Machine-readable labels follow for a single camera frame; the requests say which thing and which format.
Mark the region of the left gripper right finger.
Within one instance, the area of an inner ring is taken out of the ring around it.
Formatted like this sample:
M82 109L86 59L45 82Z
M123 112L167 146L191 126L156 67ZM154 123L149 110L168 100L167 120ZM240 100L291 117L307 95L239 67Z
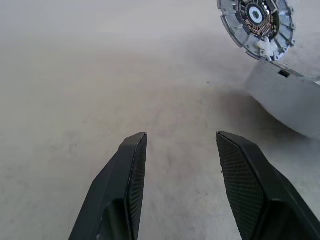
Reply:
M261 149L218 131L226 195L243 240L318 240L320 222L293 184Z

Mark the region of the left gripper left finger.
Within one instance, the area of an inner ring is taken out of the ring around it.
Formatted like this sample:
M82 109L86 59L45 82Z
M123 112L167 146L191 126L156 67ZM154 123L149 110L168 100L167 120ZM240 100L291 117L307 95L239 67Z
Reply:
M136 240L145 185L147 134L127 137L93 180L69 239Z

